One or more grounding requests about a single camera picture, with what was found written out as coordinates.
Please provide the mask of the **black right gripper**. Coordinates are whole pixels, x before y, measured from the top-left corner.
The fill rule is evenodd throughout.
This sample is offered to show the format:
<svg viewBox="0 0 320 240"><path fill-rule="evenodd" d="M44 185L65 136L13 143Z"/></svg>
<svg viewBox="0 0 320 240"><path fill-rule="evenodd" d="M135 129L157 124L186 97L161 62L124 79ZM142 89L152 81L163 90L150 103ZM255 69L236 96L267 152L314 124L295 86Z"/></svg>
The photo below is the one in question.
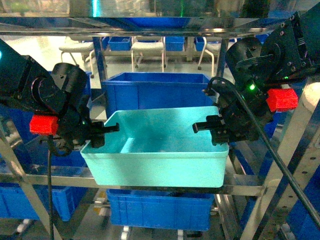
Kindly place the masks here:
<svg viewBox="0 0 320 240"><path fill-rule="evenodd" d="M211 91L219 93L218 110L221 115L208 115L203 122L192 125L193 132L211 130L212 144L214 146L223 143L240 141L255 141L260 137L257 128L253 124L247 111L236 97L233 89L224 83L211 85ZM257 87L249 86L238 91L255 119L262 127L273 121L274 113L267 104L268 95Z"/></svg>

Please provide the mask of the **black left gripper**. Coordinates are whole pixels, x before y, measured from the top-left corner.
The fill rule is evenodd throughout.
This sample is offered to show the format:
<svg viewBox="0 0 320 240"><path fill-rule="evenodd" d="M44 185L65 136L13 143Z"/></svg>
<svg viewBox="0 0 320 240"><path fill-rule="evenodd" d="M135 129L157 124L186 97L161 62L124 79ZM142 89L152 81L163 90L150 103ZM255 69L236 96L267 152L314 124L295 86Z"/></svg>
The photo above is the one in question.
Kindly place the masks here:
<svg viewBox="0 0 320 240"><path fill-rule="evenodd" d="M46 112L39 115L39 134L47 137L49 149L56 156L67 156L86 141L91 141L94 148L102 147L105 133L120 131L118 122L105 126L102 121L92 121L89 102L81 99L72 105L55 99L40 101Z"/></svg>

